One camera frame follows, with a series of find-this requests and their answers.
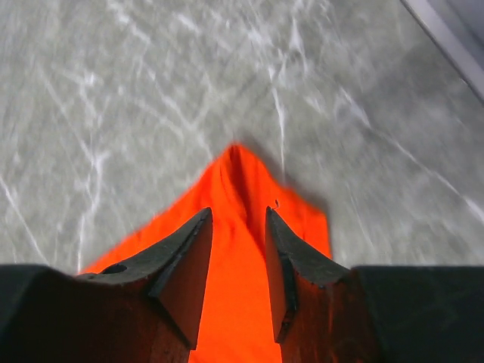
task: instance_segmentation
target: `wrinkled cloth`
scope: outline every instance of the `wrinkled cloth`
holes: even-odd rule
[[[202,208],[213,212],[213,246],[197,350],[190,362],[280,362],[274,343],[265,269],[265,210],[327,257],[323,212],[279,185],[262,161],[241,145],[230,146],[167,211],[102,256],[84,272],[99,273],[176,231]]]

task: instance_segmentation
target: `orange fabric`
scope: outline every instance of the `orange fabric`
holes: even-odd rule
[[[171,208],[127,237],[85,272],[144,250],[204,207],[213,211],[213,247],[197,350],[190,362],[277,362],[265,270],[265,208],[278,213],[302,239],[330,257],[326,217],[269,175],[240,145],[229,147]]]

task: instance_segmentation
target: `gray marble surface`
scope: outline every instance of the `gray marble surface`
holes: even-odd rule
[[[0,262],[75,273],[230,142],[335,260],[484,262],[484,108],[398,0],[0,2]]]

